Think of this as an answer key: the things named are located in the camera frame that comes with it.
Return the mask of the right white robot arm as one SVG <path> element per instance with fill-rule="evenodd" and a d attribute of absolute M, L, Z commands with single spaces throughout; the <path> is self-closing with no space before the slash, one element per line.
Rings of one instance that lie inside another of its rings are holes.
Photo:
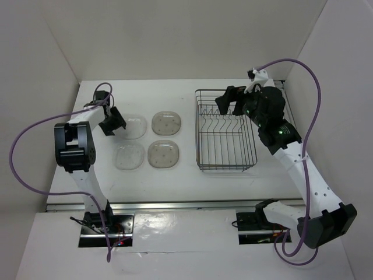
<path fill-rule="evenodd" d="M 247 116 L 258 126 L 262 143 L 288 171 L 304 202 L 305 211 L 267 199 L 256 206 L 255 224 L 266 229 L 279 224 L 298 232 L 300 241 L 311 249 L 344 235 L 357 216 L 353 204 L 344 204 L 331 190 L 305 150 L 305 139 L 284 117 L 286 101 L 273 86 L 256 84 L 251 91 L 229 86 L 215 99 L 220 115 L 231 103 L 233 115 Z"/>

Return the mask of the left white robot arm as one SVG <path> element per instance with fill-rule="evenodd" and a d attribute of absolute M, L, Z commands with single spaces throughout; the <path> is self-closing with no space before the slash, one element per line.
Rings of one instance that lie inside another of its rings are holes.
<path fill-rule="evenodd" d="M 84 221 L 107 233 L 114 228 L 115 218 L 94 171 L 97 152 L 92 131 L 96 127 L 100 127 L 104 135 L 114 136 L 115 130 L 126 128 L 126 122 L 109 102 L 99 105 L 91 101 L 76 117 L 55 125 L 55 157 L 58 166 L 69 173 L 78 191 L 83 193 Z"/>

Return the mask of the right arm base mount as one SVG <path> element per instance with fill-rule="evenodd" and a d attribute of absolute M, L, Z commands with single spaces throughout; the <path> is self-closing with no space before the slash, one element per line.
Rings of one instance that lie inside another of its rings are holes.
<path fill-rule="evenodd" d="M 264 216 L 264 207 L 277 202 L 267 199 L 255 206 L 253 212 L 238 212 L 236 220 L 231 222 L 232 227 L 238 230 L 239 245 L 245 244 L 270 244 L 278 237 L 283 240 L 287 228 L 282 225 L 270 223 Z"/>

